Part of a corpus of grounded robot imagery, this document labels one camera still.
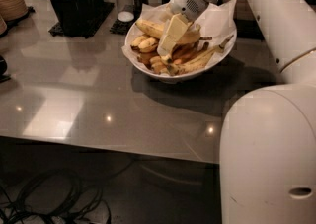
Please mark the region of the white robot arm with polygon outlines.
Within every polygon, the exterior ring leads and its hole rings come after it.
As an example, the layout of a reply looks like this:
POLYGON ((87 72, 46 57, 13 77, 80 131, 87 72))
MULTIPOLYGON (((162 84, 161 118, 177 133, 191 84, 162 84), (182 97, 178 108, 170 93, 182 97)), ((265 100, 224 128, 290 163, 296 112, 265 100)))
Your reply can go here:
MULTIPOLYGON (((171 0, 194 20, 213 0, 171 0)), ((221 130, 222 224, 316 224, 316 12, 305 0, 248 0, 282 84, 252 91, 221 130)))

